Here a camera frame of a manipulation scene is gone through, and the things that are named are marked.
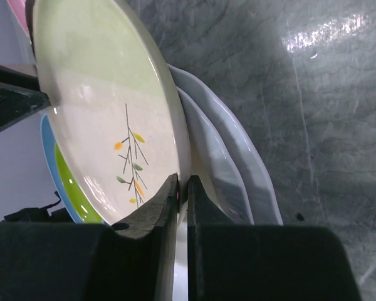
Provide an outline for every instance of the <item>branch design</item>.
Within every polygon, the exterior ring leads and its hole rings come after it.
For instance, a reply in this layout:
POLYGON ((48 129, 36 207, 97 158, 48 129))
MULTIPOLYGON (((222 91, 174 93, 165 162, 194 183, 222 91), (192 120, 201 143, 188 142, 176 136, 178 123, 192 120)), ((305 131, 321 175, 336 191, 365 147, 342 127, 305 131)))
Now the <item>branch design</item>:
POLYGON ((120 142, 117 142, 114 145, 114 149, 115 151, 120 151, 124 148, 124 144, 128 145, 127 154, 125 154, 124 156, 121 154, 118 154, 118 156, 124 160, 123 174, 125 174, 127 165, 129 165, 129 167, 131 168, 131 179, 129 181, 126 181, 124 180, 124 178, 120 176, 116 176, 116 179, 118 182, 122 184, 128 184, 128 191, 131 190, 131 187, 133 186, 134 191, 135 191, 135 198, 130 199, 130 203, 133 203, 133 204, 136 203, 137 207, 139 208, 139 204, 144 203, 144 197, 145 197, 145 193, 141 185, 143 185, 145 189, 148 189, 148 188, 146 187, 144 180, 139 175, 139 172, 142 171, 143 168, 139 164, 136 163, 136 160, 138 160, 138 155, 140 154, 140 157, 144 159, 146 165, 149 165, 149 163, 146 160, 145 155, 139 146, 139 143, 145 143, 145 139, 138 133, 131 131, 130 124, 128 121, 127 104, 125 104, 125 115, 127 117, 127 138, 125 138, 124 140, 120 142))

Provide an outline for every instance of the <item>yellow leaf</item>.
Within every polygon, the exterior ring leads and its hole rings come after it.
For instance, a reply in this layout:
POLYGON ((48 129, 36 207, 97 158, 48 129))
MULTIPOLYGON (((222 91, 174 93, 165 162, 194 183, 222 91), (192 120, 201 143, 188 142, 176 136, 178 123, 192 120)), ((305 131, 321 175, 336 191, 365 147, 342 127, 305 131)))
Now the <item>yellow leaf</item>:
POLYGON ((139 142, 142 142, 142 143, 145 143, 145 139, 142 138, 141 135, 137 134, 137 133, 132 133, 132 135, 135 137, 135 139, 137 139, 139 142))
POLYGON ((123 143, 122 142, 117 142, 115 145, 114 145, 114 149, 115 151, 119 151, 120 149, 123 148, 123 143))
POLYGON ((142 188, 140 187, 139 183, 137 181, 135 181, 135 187, 137 188, 137 191, 139 192, 139 194, 144 197, 145 194, 144 192, 142 191, 142 188))

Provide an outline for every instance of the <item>green plate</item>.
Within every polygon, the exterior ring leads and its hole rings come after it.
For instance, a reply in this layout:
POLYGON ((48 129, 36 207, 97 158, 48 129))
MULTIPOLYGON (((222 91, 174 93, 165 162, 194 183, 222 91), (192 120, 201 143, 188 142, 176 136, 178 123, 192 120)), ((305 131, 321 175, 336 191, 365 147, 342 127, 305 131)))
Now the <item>green plate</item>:
POLYGON ((68 166, 64 161, 63 155, 61 155, 57 144, 55 145, 55 157, 61 182, 63 182, 65 192, 67 193, 76 213, 78 213, 84 223, 102 223, 102 218, 99 214, 97 214, 89 201, 86 199, 85 195, 82 193, 82 190, 68 169, 68 166))

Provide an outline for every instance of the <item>blue plate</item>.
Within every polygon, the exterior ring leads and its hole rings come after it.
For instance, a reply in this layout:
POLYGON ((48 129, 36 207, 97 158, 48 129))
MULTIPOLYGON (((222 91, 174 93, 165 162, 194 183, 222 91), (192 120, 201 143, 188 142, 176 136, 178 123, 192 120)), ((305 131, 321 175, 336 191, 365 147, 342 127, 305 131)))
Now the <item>blue plate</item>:
POLYGON ((55 158, 56 139, 51 130, 47 115, 42 117, 42 121, 40 123, 40 133, 42 136, 43 152, 46 158, 46 163, 48 164, 49 172, 51 174, 53 182, 55 183, 58 194, 60 195, 60 198, 63 200, 64 206, 67 209, 68 214, 71 216, 73 221, 77 224, 83 223, 82 219, 76 213, 73 205, 71 204, 71 201, 68 198, 67 193, 65 192, 64 185, 61 182, 55 158))

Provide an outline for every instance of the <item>leaf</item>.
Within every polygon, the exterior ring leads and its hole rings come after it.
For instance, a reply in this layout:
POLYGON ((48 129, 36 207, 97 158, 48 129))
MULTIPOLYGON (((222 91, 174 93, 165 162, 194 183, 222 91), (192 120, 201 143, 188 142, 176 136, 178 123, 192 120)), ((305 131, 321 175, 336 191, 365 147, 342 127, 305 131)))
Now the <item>leaf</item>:
POLYGON ((120 176, 117 176, 117 177, 115 177, 116 179, 117 179, 117 181, 118 182, 120 182, 120 183, 126 183, 126 180, 124 180, 122 177, 120 177, 120 176))
POLYGON ((133 168, 135 168, 136 171, 142 171, 142 170, 143 170, 143 168, 140 167, 140 166, 139 166, 138 164, 136 164, 136 163, 133 163, 132 166, 133 166, 133 168))
POLYGON ((137 139, 139 142, 142 142, 142 143, 145 143, 145 139, 142 138, 141 135, 137 134, 137 133, 132 133, 132 135, 135 137, 135 139, 137 139))
POLYGON ((120 149, 123 148, 123 142, 117 142, 115 145, 114 145, 114 150, 115 151, 119 151, 120 149))
POLYGON ((137 191, 141 196, 145 196, 144 192, 142 191, 142 188, 140 187, 139 183, 135 181, 135 187, 137 188, 137 191))

